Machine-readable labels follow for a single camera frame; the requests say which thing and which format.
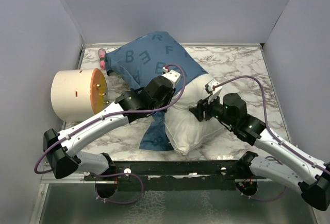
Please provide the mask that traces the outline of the white pillow with red logo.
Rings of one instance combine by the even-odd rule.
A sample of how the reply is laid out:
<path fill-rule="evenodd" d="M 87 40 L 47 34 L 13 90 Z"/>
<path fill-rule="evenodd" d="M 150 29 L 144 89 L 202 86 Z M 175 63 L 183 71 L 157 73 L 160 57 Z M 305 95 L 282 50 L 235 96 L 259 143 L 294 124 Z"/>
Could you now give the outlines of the white pillow with red logo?
<path fill-rule="evenodd" d="M 178 102 L 168 108 L 164 116 L 166 135 L 174 150 L 182 155 L 187 155 L 225 131 L 225 127 L 215 118 L 199 122 L 189 111 L 199 100 L 208 96 L 205 85 L 212 80 L 214 77 L 210 74 L 193 79 L 185 86 Z"/>

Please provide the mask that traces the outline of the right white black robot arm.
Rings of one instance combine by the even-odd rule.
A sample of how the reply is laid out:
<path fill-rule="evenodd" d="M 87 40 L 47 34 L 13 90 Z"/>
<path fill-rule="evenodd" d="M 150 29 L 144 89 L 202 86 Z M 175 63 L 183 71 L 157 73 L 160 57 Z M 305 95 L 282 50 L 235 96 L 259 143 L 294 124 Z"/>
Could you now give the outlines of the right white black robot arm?
<path fill-rule="evenodd" d="M 237 93 L 223 98 L 209 96 L 197 102 L 189 111 L 198 121 L 215 118 L 227 125 L 239 140 L 255 146 L 276 159 L 276 164 L 246 152 L 237 162 L 242 178 L 260 176 L 271 179 L 298 192 L 313 208 L 325 211 L 329 207 L 329 164 L 314 158 L 275 134 L 260 119 L 247 112 L 246 102 Z"/>

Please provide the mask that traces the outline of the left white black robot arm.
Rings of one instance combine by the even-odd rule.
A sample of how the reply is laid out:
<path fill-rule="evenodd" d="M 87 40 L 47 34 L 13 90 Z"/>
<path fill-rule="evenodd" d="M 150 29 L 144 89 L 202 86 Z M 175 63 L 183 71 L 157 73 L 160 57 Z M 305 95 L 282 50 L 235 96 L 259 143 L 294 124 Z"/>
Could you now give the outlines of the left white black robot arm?
<path fill-rule="evenodd" d="M 115 167 L 110 156 L 83 152 L 82 149 L 116 128 L 164 110 L 172 100 L 175 86 L 176 81 L 166 75 L 155 77 L 146 87 L 122 93 L 103 111 L 71 129 L 44 132 L 43 150 L 55 178 L 89 172 L 103 180 L 110 179 Z"/>

